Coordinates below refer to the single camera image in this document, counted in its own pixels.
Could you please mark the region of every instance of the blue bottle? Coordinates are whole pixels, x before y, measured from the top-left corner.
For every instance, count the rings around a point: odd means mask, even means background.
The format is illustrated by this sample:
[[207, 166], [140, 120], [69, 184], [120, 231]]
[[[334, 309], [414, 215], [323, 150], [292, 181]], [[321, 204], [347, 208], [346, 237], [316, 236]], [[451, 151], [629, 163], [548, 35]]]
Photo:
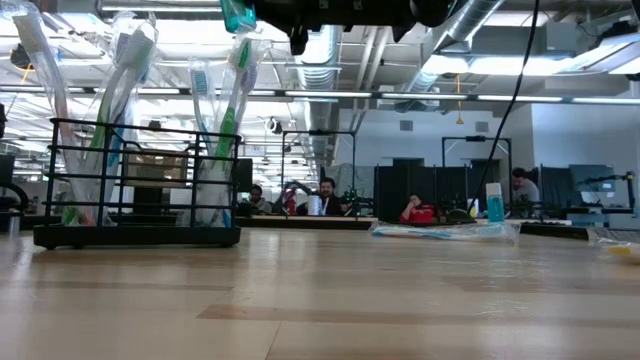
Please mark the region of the blue bottle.
[[504, 222], [504, 200], [499, 183], [487, 184], [487, 210], [490, 223]]
[[240, 28], [254, 30], [256, 28], [256, 11], [245, 6], [244, 0], [221, 0], [224, 27], [227, 32], [238, 33]]

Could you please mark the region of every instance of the plastic bag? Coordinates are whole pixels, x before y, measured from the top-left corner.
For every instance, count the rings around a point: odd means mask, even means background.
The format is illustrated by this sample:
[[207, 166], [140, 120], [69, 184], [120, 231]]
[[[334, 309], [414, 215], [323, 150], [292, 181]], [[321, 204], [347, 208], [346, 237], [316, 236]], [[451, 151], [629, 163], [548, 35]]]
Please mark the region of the plastic bag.
[[[120, 20], [130, 19], [130, 14], [125, 13]], [[132, 26], [132, 22], [118, 21], [114, 24], [113, 66], [109, 69], [106, 79], [90, 109], [98, 106], [96, 122], [108, 124], [134, 125], [133, 104], [137, 99], [137, 89], [146, 81], [151, 62], [155, 57], [158, 31], [155, 29], [155, 21], [144, 21], [138, 26]], [[111, 133], [109, 148], [117, 150], [122, 148], [122, 140], [136, 138], [131, 129], [114, 128]], [[107, 129], [104, 126], [96, 126], [90, 148], [103, 148], [106, 140]], [[98, 175], [102, 173], [103, 154], [95, 151], [87, 151], [84, 156], [82, 169], [86, 174]], [[107, 176], [115, 176], [118, 173], [120, 154], [111, 153], [107, 160]], [[113, 193], [115, 180], [108, 179], [105, 184], [104, 199], [109, 202]], [[100, 180], [89, 180], [87, 198], [91, 202], [100, 199]], [[97, 208], [92, 209], [94, 217], [97, 216]], [[72, 216], [63, 217], [67, 223], [77, 220]], [[108, 216], [103, 217], [103, 224], [110, 224]]]
[[508, 223], [466, 224], [454, 226], [432, 226], [416, 228], [375, 222], [369, 229], [373, 236], [426, 238], [441, 240], [502, 239], [518, 244], [520, 225]]
[[[69, 90], [67, 82], [62, 76], [56, 56], [51, 50], [46, 36], [42, 32], [42, 18], [35, 5], [20, 0], [0, 0], [2, 16], [12, 19], [18, 29], [20, 42], [24, 46], [31, 64], [35, 68], [38, 80], [44, 87], [49, 104], [55, 116], [69, 119], [67, 98]], [[74, 128], [69, 123], [60, 123], [60, 143], [63, 146], [78, 146], [75, 141]], [[81, 174], [81, 153], [75, 150], [62, 152], [67, 171], [71, 174]], [[86, 202], [87, 188], [81, 179], [70, 178], [71, 193], [75, 201]], [[95, 224], [95, 217], [91, 209], [84, 206], [71, 207], [76, 218], [87, 224]]]
[[[258, 77], [259, 64], [264, 59], [270, 42], [254, 39], [248, 34], [236, 36], [229, 62], [224, 71], [220, 100], [214, 124], [215, 132], [226, 135], [238, 133], [244, 112]], [[233, 156], [235, 139], [218, 137], [213, 153], [209, 156], [229, 158]], [[202, 161], [198, 171], [198, 179], [206, 181], [229, 181], [232, 162], [225, 160]], [[196, 186], [198, 205], [228, 206], [233, 202], [232, 192], [228, 185], [198, 184]], [[190, 223], [190, 212], [187, 211], [178, 220], [183, 226]], [[229, 210], [199, 209], [196, 212], [196, 223], [199, 226], [230, 227]]]
[[623, 262], [640, 264], [640, 231], [588, 228], [587, 233], [590, 246]]
[[[220, 129], [220, 121], [216, 121], [217, 97], [213, 80], [215, 76], [213, 67], [214, 65], [210, 60], [196, 58], [189, 61], [196, 124], [198, 125], [198, 131], [209, 133]], [[203, 136], [203, 141], [207, 152], [214, 154], [217, 139], [205, 135]]]

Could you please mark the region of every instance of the air duct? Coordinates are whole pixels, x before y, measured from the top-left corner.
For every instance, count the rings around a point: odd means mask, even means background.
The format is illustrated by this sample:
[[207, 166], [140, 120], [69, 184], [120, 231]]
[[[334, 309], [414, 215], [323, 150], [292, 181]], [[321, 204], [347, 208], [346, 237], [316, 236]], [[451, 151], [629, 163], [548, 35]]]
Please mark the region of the air duct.
[[[303, 55], [296, 57], [301, 65], [321, 65], [326, 68], [300, 68], [298, 79], [305, 90], [333, 90], [336, 81], [337, 44], [340, 30], [336, 26], [323, 26], [319, 32], [309, 33], [309, 42]], [[308, 102], [305, 104], [305, 122], [307, 129], [331, 129], [331, 102]], [[327, 139], [310, 139], [310, 153], [317, 160], [323, 160], [327, 154]]]
[[[406, 92], [424, 93], [429, 91], [441, 74], [429, 69], [428, 60], [431, 53], [437, 48], [443, 48], [459, 42], [471, 41], [475, 33], [489, 17], [502, 5], [504, 0], [469, 0], [467, 4], [448, 22], [442, 25], [443, 29], [429, 29], [427, 44], [431, 52], [424, 57], [422, 69], [414, 76], [403, 89]], [[426, 106], [416, 101], [404, 101], [395, 105], [398, 112], [409, 110], [425, 110]]]

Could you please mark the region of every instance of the black wire rack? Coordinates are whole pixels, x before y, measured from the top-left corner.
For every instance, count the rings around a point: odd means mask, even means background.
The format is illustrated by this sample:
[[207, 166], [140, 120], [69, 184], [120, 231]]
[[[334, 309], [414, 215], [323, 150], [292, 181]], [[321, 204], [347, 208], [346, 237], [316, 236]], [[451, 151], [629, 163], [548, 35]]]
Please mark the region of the black wire rack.
[[[240, 228], [236, 226], [236, 209], [237, 202], [237, 182], [235, 181], [235, 173], [238, 164], [238, 149], [241, 143], [241, 137], [237, 135], [206, 133], [188, 130], [162, 129], [155, 127], [142, 127], [124, 124], [106, 124], [89, 121], [71, 120], [71, 119], [51, 119], [53, 124], [53, 136], [49, 149], [51, 150], [51, 160], [49, 163], [49, 171], [45, 174], [48, 177], [47, 198], [43, 203], [45, 205], [46, 222], [43, 226], [34, 228], [34, 244], [43, 246], [48, 250], [53, 250], [59, 246], [72, 246], [74, 248], [82, 248], [84, 246], [123, 246], [123, 245], [219, 245], [222, 247], [231, 247], [240, 241]], [[104, 142], [102, 147], [90, 146], [65, 146], [58, 144], [59, 132], [61, 124], [67, 124], [74, 127], [102, 127], [104, 129]], [[178, 178], [167, 178], [165, 176], [131, 176], [127, 171], [126, 157], [131, 155], [140, 156], [169, 156], [167, 151], [148, 149], [140, 146], [137, 142], [127, 141], [120, 134], [118, 129], [131, 129], [138, 131], [149, 131], [153, 133], [164, 134], [182, 134], [189, 135], [189, 140], [183, 140], [186, 150], [181, 152], [172, 152], [170, 157], [183, 159], [186, 162], [186, 168], [193, 170], [193, 176], [188, 178], [180, 176]], [[218, 142], [221, 139], [231, 139], [233, 151], [228, 157], [211, 156], [206, 154], [204, 147], [207, 142]], [[119, 140], [118, 146], [112, 146], [111, 140]], [[75, 174], [57, 172], [56, 159], [59, 151], [71, 152], [98, 152], [102, 154], [102, 169], [99, 174]], [[107, 175], [108, 162], [110, 154], [115, 154], [120, 159], [120, 171], [117, 175]], [[198, 178], [200, 164], [202, 161], [223, 161], [230, 162], [231, 177], [225, 181], [201, 180]], [[69, 179], [94, 180], [99, 182], [100, 192], [98, 201], [81, 202], [74, 199], [69, 200], [53, 200], [54, 184], [56, 181], [69, 181]], [[105, 199], [107, 182], [114, 181], [114, 191], [119, 188], [118, 202], [111, 202]], [[191, 190], [191, 202], [189, 204], [171, 204], [169, 203], [137, 203], [123, 202], [124, 187], [131, 182], [144, 183], [165, 183], [180, 184], [180, 187]], [[198, 185], [219, 185], [229, 186], [229, 199], [227, 204], [197, 204], [197, 188]], [[52, 224], [53, 215], [52, 208], [54, 206], [62, 207], [96, 207], [97, 217], [96, 223], [90, 225], [65, 226], [64, 224]], [[123, 209], [135, 208], [162, 208], [165, 211], [164, 216], [133, 216], [123, 212]], [[105, 213], [108, 209], [115, 209], [112, 213]], [[228, 210], [230, 213], [229, 227], [210, 227], [199, 226], [196, 222], [196, 213], [202, 209]], [[181, 213], [172, 213], [170, 210], [183, 210], [189, 212], [189, 221], [187, 226], [177, 225], [182, 223], [178, 221]], [[112, 222], [106, 225], [105, 219], [109, 217]]]

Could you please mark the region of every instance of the woman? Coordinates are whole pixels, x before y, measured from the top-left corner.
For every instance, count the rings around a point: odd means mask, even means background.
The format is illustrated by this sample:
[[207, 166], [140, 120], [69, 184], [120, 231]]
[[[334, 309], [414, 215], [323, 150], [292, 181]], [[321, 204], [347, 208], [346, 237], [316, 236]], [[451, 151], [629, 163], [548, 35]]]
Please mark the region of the woman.
[[400, 222], [428, 224], [433, 222], [434, 208], [423, 204], [420, 197], [413, 194], [409, 197], [409, 204], [400, 215]]

